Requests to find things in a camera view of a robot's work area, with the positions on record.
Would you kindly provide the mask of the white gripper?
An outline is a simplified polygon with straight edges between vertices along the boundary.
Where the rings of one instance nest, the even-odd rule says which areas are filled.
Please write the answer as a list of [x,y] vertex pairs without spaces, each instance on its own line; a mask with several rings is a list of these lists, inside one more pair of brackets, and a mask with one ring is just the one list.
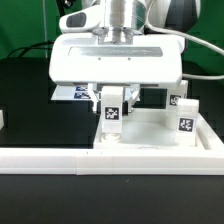
[[100,102],[97,84],[132,84],[125,88],[131,113],[140,96],[140,85],[180,84],[183,43],[174,35],[137,35],[130,44],[100,44],[95,35],[63,34],[54,43],[49,75],[59,85],[89,83],[94,113]]

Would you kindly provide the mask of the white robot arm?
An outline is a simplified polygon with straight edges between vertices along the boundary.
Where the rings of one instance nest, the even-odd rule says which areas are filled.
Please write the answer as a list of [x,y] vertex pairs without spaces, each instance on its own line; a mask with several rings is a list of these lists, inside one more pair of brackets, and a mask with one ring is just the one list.
[[142,88],[176,89],[182,80],[185,39],[158,31],[146,34],[145,0],[95,0],[59,20],[49,76],[54,100],[80,100],[117,120]]

